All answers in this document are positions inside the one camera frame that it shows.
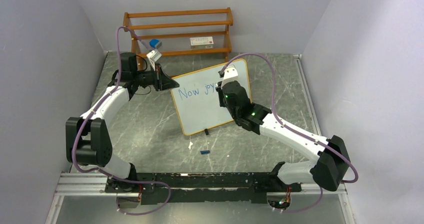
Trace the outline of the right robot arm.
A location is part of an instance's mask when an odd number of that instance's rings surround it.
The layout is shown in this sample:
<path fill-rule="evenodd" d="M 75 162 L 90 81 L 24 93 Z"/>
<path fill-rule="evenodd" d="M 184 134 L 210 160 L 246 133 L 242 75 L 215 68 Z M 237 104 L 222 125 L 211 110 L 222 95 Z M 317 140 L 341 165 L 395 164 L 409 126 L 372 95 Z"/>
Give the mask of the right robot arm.
<path fill-rule="evenodd" d="M 350 161 L 342 138 L 312 134 L 275 116 L 271 109 L 252 103 L 238 81 L 220 81 L 215 89 L 220 106 L 228 109 L 236 125 L 277 140 L 307 158 L 304 162 L 280 164 L 269 181 L 274 190 L 281 191 L 288 184 L 301 182 L 314 182 L 328 191 L 338 189 Z"/>

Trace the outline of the whiteboard with yellow frame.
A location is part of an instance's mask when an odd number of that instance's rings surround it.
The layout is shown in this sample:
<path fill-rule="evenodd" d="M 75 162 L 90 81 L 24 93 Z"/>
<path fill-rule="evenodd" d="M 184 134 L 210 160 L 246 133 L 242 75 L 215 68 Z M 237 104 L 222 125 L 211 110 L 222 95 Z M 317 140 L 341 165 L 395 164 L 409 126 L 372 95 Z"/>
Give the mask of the whiteboard with yellow frame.
<path fill-rule="evenodd" d="M 222 80 L 219 71 L 225 64 L 207 67 L 173 77 L 180 86 L 171 95 L 183 134 L 190 136 L 233 119 L 225 107 L 220 107 L 215 87 Z"/>

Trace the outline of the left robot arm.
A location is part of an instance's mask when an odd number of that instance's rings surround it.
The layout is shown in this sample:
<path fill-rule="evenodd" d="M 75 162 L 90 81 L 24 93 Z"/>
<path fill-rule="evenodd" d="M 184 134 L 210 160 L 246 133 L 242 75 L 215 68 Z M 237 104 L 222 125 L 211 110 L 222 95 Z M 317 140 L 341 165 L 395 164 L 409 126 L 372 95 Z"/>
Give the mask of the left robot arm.
<path fill-rule="evenodd" d="M 165 74 L 158 59 L 158 50 L 150 51 L 146 63 L 150 70 L 138 69 L 135 53 L 119 55 L 119 66 L 101 98 L 84 114 L 66 121 L 66 157 L 77 170 L 90 166 L 91 170 L 118 180 L 118 185 L 127 192 L 138 186 L 138 177 L 133 164 L 122 160 L 113 153 L 108 125 L 118 110 L 136 94 L 139 87 L 154 87 L 163 91 L 179 87 L 179 84 Z"/>

